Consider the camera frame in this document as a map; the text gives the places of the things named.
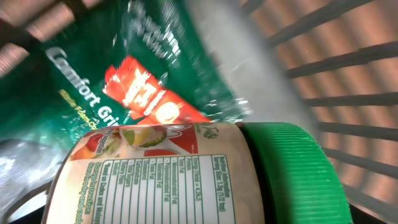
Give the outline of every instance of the green lid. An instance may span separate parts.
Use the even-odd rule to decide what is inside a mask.
[[[268,176],[278,223],[352,223],[338,176],[308,133],[289,123],[246,123],[243,130]]]

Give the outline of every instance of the plastic bag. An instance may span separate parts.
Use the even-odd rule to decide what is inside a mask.
[[[76,11],[71,3],[58,2],[28,25],[26,30],[41,41],[30,45],[30,53],[15,42],[0,50],[1,139],[36,142],[44,147],[41,152],[54,155],[46,160],[53,162],[57,156],[63,158],[88,131],[159,122],[152,113],[131,111],[135,108],[103,92],[109,85],[106,71],[121,69],[129,57],[153,74],[159,91],[167,91],[169,98],[189,109],[182,119],[169,116],[163,121],[238,121],[242,117],[242,105],[218,76],[183,3],[82,2],[87,9],[95,8],[85,11],[81,5]],[[24,155],[31,153],[28,148]],[[29,168],[42,170],[40,166]],[[36,184],[49,176],[36,179]],[[30,186],[14,190],[23,192]]]
[[[37,142],[18,139],[0,141],[0,223],[31,197],[49,187],[63,154]]]

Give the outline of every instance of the fruit illustration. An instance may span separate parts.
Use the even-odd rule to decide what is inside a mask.
[[[70,160],[96,159],[106,154],[107,157],[116,157],[121,144],[119,130],[112,133],[98,133],[88,136],[87,143],[70,156]]]
[[[161,126],[135,130],[121,129],[121,134],[133,148],[156,146],[167,137],[165,128]]]

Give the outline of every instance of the red label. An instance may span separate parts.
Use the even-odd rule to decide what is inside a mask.
[[[78,159],[94,159],[109,150],[109,144],[113,144],[113,148],[117,148],[121,142],[121,136],[118,131],[107,129],[105,133],[89,132],[85,135],[87,142],[79,149],[74,149],[70,156],[70,160]]]
[[[116,70],[105,74],[104,93],[133,111],[133,119],[146,116],[141,124],[176,124],[209,122],[198,110],[170,90],[164,90],[158,80],[136,59],[128,56]]]

